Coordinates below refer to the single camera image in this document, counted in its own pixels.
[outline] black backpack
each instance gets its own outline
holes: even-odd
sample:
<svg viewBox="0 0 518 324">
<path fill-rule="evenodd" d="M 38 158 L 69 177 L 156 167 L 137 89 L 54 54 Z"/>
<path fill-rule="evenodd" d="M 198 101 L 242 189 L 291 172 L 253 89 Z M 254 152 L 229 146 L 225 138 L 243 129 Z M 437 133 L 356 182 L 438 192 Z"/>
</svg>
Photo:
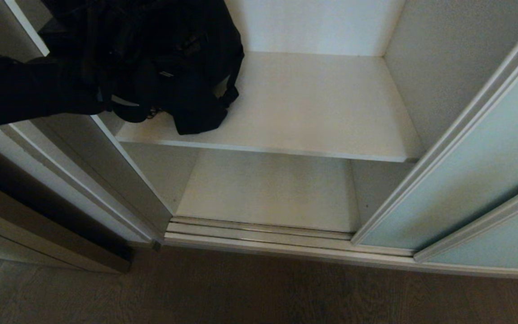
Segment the black backpack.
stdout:
<svg viewBox="0 0 518 324">
<path fill-rule="evenodd" d="M 101 62 L 104 78 L 117 79 L 103 94 L 114 95 L 111 107 L 126 121 L 165 111 L 181 135 L 211 131 L 239 95 L 243 46 L 224 0 L 44 2 L 64 27 L 50 22 L 40 31 L 51 54 Z M 217 98 L 214 87 L 226 78 Z"/>
</svg>

